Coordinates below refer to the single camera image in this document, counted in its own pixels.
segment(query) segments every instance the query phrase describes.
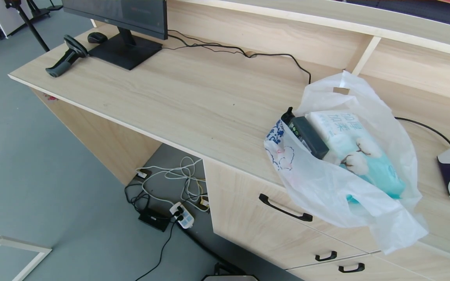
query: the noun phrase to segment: cabinet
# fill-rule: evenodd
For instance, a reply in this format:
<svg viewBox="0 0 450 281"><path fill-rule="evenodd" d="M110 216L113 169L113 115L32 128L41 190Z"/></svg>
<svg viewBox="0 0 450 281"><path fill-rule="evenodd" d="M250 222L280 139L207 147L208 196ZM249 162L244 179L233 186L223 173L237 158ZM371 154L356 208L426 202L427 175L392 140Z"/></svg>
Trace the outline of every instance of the cabinet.
<svg viewBox="0 0 450 281"><path fill-rule="evenodd" d="M420 242L387 256L377 254L377 257L435 281L450 281L450 254Z"/></svg>
<svg viewBox="0 0 450 281"><path fill-rule="evenodd" d="M214 232L265 260L289 269L319 263L316 255L334 260L365 254L283 213L293 212L285 206L276 210L262 203L258 194L236 191L264 187L261 180L210 160L205 171Z"/></svg>
<svg viewBox="0 0 450 281"><path fill-rule="evenodd" d="M268 201L272 205L275 205L282 210L297 216L300 216L305 212L302 208L293 203L284 187L279 187L278 185L263 181L259 178L252 179L241 171L233 171L231 167L222 166L223 165L218 162L212 162L211 160L205 162L208 187L212 187L213 189L223 189L260 204L263 203L259 200L259 196L260 194L264 194L268 197ZM214 180L216 183L211 186L210 180ZM290 216L286 216L286 218L300 222L317 231L321 231L346 244L361 249L366 253L372 253L379 250L368 227L338 228L318 217L313 217L310 222L300 221L299 219Z"/></svg>
<svg viewBox="0 0 450 281"><path fill-rule="evenodd" d="M429 281L371 254L288 270L306 281Z"/></svg>
<svg viewBox="0 0 450 281"><path fill-rule="evenodd" d="M324 259L333 251L334 258L364 254L287 219L287 215L277 210L221 189L211 189L209 182L208 193L214 232L283 269L318 263L316 255Z"/></svg>

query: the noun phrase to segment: plastic bag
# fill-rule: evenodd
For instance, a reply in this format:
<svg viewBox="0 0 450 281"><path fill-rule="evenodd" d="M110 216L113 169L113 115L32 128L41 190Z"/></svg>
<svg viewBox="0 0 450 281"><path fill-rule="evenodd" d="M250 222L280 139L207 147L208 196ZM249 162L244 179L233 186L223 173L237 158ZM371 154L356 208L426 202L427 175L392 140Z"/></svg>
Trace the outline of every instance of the plastic bag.
<svg viewBox="0 0 450 281"><path fill-rule="evenodd" d="M334 87L350 92L338 94L333 92ZM391 109L364 79L344 71L308 85L300 107L293 113L298 117L321 110L348 110L356 114L388 155L406 187L400 199L392 199L352 172L315 158L279 120L264 146L293 202L341 228L369 226L385 254L409 247L427 235L425 220L413 214L421 199L416 153ZM349 203L348 196L359 203Z"/></svg>

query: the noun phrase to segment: black drawer handle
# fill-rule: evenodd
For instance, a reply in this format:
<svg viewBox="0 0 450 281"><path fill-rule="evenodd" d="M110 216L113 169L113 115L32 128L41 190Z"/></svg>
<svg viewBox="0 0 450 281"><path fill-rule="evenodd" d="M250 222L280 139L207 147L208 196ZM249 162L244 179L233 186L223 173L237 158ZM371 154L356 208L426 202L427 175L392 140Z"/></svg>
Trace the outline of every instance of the black drawer handle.
<svg viewBox="0 0 450 281"><path fill-rule="evenodd" d="M357 267L356 270L345 270L344 267L338 267L339 272L343 272L343 273L359 272L359 271L364 271L365 269L366 269L366 266L363 263L359 263L359 266Z"/></svg>
<svg viewBox="0 0 450 281"><path fill-rule="evenodd" d="M285 213L286 215L290 215L291 217L296 217L296 218L299 219L300 221L311 222L311 221L314 219L314 217L312 217L312 215L309 215L309 214L307 214L307 213L303 213L303 215L297 216L297 215L293 215L293 214L290 213L290 212L286 212L285 210L282 210L281 208L277 208L276 206L274 206L274 205L270 204L270 202L268 202L268 196L266 196L266 195L263 194L263 193L260 193L260 194L259 194L258 199L259 199L260 201L262 201L265 205L270 206L270 207L272 207L272 208L274 208L274 209L276 209L276 210L278 210L278 211L281 211L281 212Z"/></svg>
<svg viewBox="0 0 450 281"><path fill-rule="evenodd" d="M334 260L338 256L336 251L331 251L331 256L327 258L320 258L318 254L316 254L316 261L326 261L326 260Z"/></svg>

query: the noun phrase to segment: metal frame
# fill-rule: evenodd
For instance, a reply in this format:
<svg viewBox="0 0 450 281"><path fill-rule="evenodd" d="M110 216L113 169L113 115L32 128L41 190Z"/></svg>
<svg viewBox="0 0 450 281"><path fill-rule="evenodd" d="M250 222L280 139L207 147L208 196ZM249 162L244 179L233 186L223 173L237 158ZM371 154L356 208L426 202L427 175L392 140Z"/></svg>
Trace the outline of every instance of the metal frame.
<svg viewBox="0 0 450 281"><path fill-rule="evenodd" d="M38 254L34 257L28 265L26 265L22 271L20 271L13 281L22 281L25 279L27 275L42 261L46 258L46 256L52 251L50 248L43 247L41 245L0 236L0 246L7 246L16 249L23 249L27 251L35 251Z"/></svg>

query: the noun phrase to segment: desk surface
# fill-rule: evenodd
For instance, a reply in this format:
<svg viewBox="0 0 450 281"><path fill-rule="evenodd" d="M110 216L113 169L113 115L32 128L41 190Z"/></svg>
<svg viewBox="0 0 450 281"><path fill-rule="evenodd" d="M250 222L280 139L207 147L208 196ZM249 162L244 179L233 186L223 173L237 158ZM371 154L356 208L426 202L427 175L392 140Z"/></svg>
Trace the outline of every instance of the desk surface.
<svg viewBox="0 0 450 281"><path fill-rule="evenodd" d="M118 31L104 25L86 36ZM165 46L179 46L176 40ZM132 71L88 57L59 78L45 68L64 54L62 45L9 76L67 103L148 135L201 158L212 158L281 185L264 151L263 140L289 106L299 104L307 76L285 57L246 59L204 48L162 50ZM338 73L301 62L312 80ZM450 137L450 99L411 87L364 77L397 116L410 117ZM427 130L405 124L418 154L419 187L425 197L417 211L430 225L428 244L450 251L450 199L434 157L447 147Z"/></svg>

